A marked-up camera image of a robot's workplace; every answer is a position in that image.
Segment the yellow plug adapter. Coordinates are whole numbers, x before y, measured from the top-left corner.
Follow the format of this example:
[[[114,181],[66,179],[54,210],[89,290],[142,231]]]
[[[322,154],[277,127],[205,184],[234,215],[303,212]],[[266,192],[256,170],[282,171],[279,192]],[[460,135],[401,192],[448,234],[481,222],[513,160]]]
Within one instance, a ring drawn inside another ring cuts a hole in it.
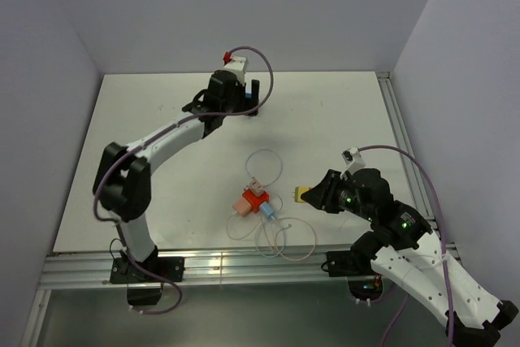
[[[297,186],[293,191],[293,200],[296,203],[305,203],[302,195],[310,190],[310,186]]]

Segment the light blue plug charger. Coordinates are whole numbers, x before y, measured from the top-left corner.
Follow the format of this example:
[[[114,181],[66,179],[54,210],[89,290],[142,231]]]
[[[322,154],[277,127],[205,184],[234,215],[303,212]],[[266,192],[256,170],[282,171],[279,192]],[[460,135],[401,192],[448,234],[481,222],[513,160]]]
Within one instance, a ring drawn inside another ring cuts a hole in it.
[[[263,202],[259,205],[258,209],[266,221],[272,221],[277,216],[277,212],[269,202]]]

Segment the red cube socket adapter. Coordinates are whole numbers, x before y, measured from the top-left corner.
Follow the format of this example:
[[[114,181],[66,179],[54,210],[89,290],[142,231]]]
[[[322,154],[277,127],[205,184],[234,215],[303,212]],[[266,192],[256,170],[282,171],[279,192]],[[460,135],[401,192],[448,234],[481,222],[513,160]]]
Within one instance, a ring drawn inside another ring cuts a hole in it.
[[[268,203],[270,201],[269,193],[264,190],[261,191],[259,195],[257,195],[252,189],[246,189],[242,193],[242,198],[249,206],[249,211],[254,214],[257,214],[260,211],[260,206],[263,203]]]

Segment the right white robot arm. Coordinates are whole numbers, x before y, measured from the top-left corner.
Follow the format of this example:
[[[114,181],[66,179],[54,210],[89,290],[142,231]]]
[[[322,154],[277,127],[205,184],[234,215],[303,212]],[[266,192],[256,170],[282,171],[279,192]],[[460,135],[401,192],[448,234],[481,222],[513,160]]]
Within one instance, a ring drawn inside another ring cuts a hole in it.
[[[331,277],[374,272],[390,279],[453,334],[453,345],[493,346],[517,316],[511,301],[487,292],[442,251],[431,225],[393,197],[379,170],[330,170],[301,199],[328,214],[348,211],[370,223],[370,231],[348,250],[327,252],[323,271]]]

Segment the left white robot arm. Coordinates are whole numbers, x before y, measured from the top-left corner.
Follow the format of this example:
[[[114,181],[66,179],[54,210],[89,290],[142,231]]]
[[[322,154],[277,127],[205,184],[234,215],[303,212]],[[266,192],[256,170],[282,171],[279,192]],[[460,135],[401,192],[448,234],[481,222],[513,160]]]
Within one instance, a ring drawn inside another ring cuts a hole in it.
[[[183,148],[208,137],[226,117],[256,115],[262,104],[259,80],[247,84],[235,73],[219,70],[172,122],[139,141],[105,147],[93,184],[93,214],[115,224],[132,258],[129,272],[139,281],[152,280],[158,271],[158,250],[145,216],[154,172]]]

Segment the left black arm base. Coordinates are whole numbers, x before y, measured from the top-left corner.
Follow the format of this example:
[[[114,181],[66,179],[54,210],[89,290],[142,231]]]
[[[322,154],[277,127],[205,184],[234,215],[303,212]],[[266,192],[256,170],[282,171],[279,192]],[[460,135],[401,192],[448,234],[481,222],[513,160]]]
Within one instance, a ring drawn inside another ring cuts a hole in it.
[[[127,303],[132,310],[142,314],[159,315],[180,306],[183,293],[178,283],[182,281],[183,276],[183,257],[159,257],[151,263],[138,263],[129,260],[123,254],[113,259],[109,284],[127,287]],[[176,291],[176,301],[165,309],[153,309],[163,297],[166,287]]]

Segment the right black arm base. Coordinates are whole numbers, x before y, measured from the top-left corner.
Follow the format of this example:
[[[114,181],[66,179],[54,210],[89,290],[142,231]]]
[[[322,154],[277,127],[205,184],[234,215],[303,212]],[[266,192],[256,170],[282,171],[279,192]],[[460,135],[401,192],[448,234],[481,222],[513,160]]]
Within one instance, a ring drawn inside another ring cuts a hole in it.
[[[371,269],[367,260],[352,250],[327,251],[321,270],[330,278],[345,279],[348,293],[356,305],[374,305],[397,290],[393,282],[385,282],[381,274]]]

